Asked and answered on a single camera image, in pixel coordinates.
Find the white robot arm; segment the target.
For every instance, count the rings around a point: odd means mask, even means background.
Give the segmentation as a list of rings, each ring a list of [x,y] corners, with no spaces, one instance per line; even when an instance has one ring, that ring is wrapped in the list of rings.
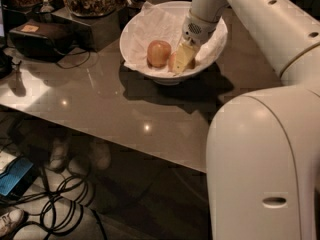
[[[282,84],[230,100],[212,120],[213,240],[317,240],[320,23],[289,0],[192,0],[184,38],[208,41],[226,6]]]

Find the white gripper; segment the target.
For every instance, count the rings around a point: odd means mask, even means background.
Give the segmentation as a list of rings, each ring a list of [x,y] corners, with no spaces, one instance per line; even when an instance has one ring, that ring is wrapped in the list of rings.
[[[172,71],[181,74],[196,57],[199,47],[209,41],[219,21],[208,22],[188,12],[183,25],[182,37],[185,42],[179,44],[173,62]]]

